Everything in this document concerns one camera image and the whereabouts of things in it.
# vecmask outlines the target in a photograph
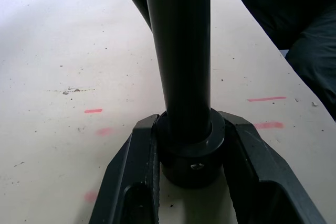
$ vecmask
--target red mark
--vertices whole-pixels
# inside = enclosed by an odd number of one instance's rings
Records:
[[[264,102],[264,101],[271,101],[271,100],[281,100],[286,99],[287,97],[267,97],[267,98],[259,98],[259,99],[247,99],[249,102]]]
[[[85,201],[87,202],[90,202],[90,203],[94,203],[97,199],[97,192],[96,191],[88,191],[85,195],[84,195],[84,199]]]
[[[255,123],[254,127],[256,129],[271,129],[271,128],[278,128],[278,129],[282,129],[285,126],[283,125],[283,123],[279,123],[279,122],[271,122],[271,123]]]
[[[107,135],[110,135],[112,131],[113,131],[112,128],[102,128],[102,129],[97,130],[96,134],[100,136],[107,136]]]
[[[84,113],[99,113],[102,112],[103,109],[95,109],[95,110],[85,110]]]

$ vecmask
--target person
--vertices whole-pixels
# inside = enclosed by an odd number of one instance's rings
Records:
[[[336,0],[242,0],[336,120]]]

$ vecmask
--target mounting stand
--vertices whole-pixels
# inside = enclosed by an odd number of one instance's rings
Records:
[[[210,107],[210,0],[133,0],[152,29],[166,112],[137,123],[108,165],[90,224],[158,223],[159,165],[174,184],[224,169],[239,224],[326,223],[252,124]]]

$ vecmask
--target dirt speck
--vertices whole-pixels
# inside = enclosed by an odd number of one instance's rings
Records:
[[[20,164],[18,164],[18,165],[21,165],[21,164],[24,164],[25,162],[21,162]],[[14,165],[14,167],[16,167],[16,166],[18,166],[18,165]]]

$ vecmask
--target table surface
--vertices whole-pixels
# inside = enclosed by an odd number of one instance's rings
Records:
[[[336,223],[335,122],[240,0],[211,3],[212,107],[254,123]],[[0,4],[0,222],[87,223],[136,122],[164,111],[151,31],[131,0]],[[224,177],[160,187],[160,223],[236,223]]]

